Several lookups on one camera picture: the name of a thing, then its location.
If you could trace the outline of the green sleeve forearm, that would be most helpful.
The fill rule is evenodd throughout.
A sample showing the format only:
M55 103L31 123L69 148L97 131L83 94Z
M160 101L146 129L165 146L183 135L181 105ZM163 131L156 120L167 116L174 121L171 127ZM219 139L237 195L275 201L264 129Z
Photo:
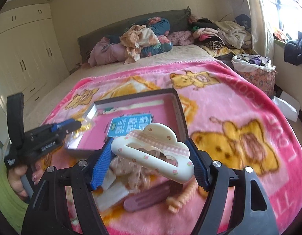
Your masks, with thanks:
M23 220L28 204L21 200L11 188L7 170L3 163L0 164L0 211L11 227L21 234Z

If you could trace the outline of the left hand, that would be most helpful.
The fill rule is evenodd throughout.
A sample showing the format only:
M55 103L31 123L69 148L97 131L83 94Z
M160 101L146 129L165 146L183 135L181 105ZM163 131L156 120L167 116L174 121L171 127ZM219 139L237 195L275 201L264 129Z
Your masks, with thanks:
M26 198L29 197L21 181L21 177L26 175L27 170L28 170L27 165L19 165L8 171L8 182L11 188L13 189L13 191L15 192L15 194L17 194L17 196L21 200L25 200ZM31 177L31 181L34 183L34 185L37 185L39 183L43 174L44 171L41 168L40 164L36 163L36 171L33 172Z

